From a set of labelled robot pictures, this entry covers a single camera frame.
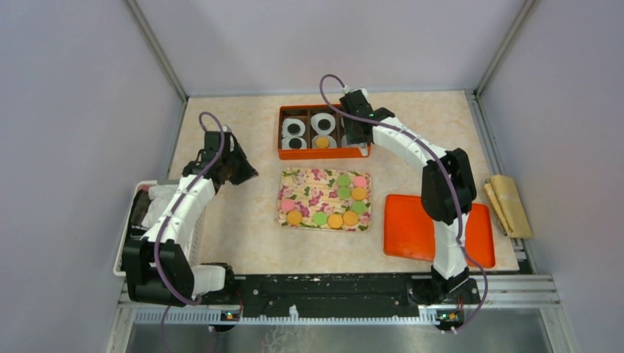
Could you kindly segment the black cookie three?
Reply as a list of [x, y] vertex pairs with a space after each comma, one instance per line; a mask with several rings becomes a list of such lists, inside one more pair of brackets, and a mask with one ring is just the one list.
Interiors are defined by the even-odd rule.
[[318, 130], [322, 132], [331, 131], [333, 128], [333, 123], [328, 119], [319, 119], [317, 121]]

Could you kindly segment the orange compartment box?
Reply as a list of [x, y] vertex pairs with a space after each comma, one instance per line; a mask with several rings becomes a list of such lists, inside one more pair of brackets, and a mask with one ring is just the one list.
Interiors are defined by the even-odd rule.
[[[311, 126], [311, 117], [317, 113], [329, 113], [336, 117], [336, 128], [330, 136], [336, 139], [338, 147], [335, 149], [313, 149], [311, 140], [318, 135]], [[301, 150], [284, 150], [281, 149], [282, 122], [285, 118], [298, 118], [306, 125], [306, 132], [302, 136], [307, 141], [307, 149]], [[357, 145], [349, 144], [347, 148], [342, 148], [341, 137], [344, 135], [343, 116], [336, 113], [326, 105], [300, 105], [300, 106], [282, 106], [278, 110], [278, 132], [277, 132], [277, 153], [281, 160], [328, 160], [328, 159], [348, 159], [348, 158], [366, 158], [362, 157]]]

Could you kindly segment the black cookie two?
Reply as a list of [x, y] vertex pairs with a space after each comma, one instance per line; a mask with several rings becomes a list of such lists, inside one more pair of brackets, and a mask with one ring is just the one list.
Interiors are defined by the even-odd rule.
[[288, 141], [289, 149], [301, 149], [302, 146], [303, 146], [303, 143], [300, 138], [292, 138]]

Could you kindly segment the black cookie one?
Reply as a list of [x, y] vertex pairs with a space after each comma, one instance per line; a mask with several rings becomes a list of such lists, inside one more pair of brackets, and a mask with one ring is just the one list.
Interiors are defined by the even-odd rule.
[[289, 124], [286, 131], [291, 136], [299, 136], [302, 133], [302, 128], [299, 124]]

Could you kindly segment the floral serving tray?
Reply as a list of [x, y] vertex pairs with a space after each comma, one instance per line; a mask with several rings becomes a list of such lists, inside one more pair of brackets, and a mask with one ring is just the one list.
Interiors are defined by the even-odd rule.
[[[317, 212], [325, 212], [328, 217], [334, 213], [343, 215], [351, 210], [351, 205], [355, 201], [350, 199], [340, 199], [337, 195], [338, 185], [336, 179], [340, 174], [347, 174], [351, 177], [351, 189], [354, 188], [353, 179], [356, 176], [364, 176], [368, 180], [367, 197], [363, 200], [367, 203], [368, 210], [359, 215], [359, 222], [352, 227], [343, 224], [340, 229], [331, 229], [327, 224], [322, 227], [316, 226], [312, 222], [313, 215]], [[295, 201], [295, 210], [299, 210], [303, 215], [301, 224], [292, 226], [286, 220], [287, 213], [280, 209], [282, 199], [292, 199]], [[370, 174], [363, 171], [333, 170], [326, 168], [287, 168], [282, 171], [280, 188], [277, 195], [277, 209], [275, 221], [282, 227], [297, 229], [314, 229], [325, 231], [344, 232], [365, 232], [370, 228], [372, 222], [372, 178]]]

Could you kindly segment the metal serving tongs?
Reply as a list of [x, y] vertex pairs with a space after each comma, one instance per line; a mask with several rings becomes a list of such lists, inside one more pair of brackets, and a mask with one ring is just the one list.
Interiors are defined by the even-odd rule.
[[357, 145], [357, 147], [362, 157], [369, 156], [369, 146], [366, 143], [360, 143]]

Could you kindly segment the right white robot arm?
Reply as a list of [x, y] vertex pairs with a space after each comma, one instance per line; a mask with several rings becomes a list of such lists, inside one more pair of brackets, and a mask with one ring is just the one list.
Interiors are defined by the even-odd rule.
[[477, 192], [467, 153], [432, 144], [392, 111], [373, 109], [363, 88], [342, 93], [348, 141], [381, 146], [420, 172], [421, 205], [434, 226], [431, 292], [437, 301], [451, 303], [469, 278], [465, 237]]

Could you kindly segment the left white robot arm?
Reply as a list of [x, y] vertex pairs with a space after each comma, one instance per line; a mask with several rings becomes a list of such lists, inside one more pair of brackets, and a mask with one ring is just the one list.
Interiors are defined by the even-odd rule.
[[196, 263], [205, 207], [226, 182], [256, 177], [228, 126], [206, 131], [204, 147], [179, 179], [135, 188], [113, 273], [124, 277], [133, 302], [184, 307], [231, 302], [236, 285], [226, 263]]

